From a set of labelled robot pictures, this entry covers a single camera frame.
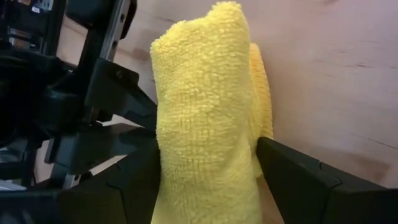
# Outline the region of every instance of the wooden surface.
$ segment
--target wooden surface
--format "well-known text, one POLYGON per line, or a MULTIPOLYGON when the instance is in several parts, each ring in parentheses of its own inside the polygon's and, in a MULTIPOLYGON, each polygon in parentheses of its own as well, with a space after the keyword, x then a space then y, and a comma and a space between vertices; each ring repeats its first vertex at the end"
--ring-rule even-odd
MULTIPOLYGON (((139 0, 116 62, 141 74, 140 86, 152 99, 150 43, 175 21, 203 16, 214 2, 139 0)), ((266 65, 276 140, 398 187, 398 1, 240 2, 266 65)), ((77 63, 85 33, 66 19, 58 56, 77 63)), ((264 192, 266 223, 281 223, 264 192)))

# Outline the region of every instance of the wood grain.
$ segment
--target wood grain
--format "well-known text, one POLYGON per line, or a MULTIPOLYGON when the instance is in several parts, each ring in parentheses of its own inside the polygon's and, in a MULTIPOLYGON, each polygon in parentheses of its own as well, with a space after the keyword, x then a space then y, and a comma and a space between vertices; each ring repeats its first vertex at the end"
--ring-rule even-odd
MULTIPOLYGON (((214 2, 138 2, 116 62, 141 74, 140 86, 152 99, 150 43, 175 21, 205 15, 214 2)), ((398 187, 398 1, 239 2, 266 65, 275 139, 364 179, 398 187)), ((84 29, 65 19, 58 56, 77 63, 84 36, 84 29)), ((260 185, 272 205, 272 195, 260 185)), ((277 210, 269 207, 266 212, 273 212, 266 216, 273 217, 277 210)))

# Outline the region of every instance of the folded towel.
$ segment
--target folded towel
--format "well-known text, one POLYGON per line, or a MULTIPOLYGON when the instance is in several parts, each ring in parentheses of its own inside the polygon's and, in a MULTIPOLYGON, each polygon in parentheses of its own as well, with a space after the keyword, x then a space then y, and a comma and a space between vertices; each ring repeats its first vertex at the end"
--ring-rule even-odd
POLYGON ((151 57, 162 165, 152 223, 260 223, 251 149, 272 135, 271 108, 241 6, 174 24, 151 57))

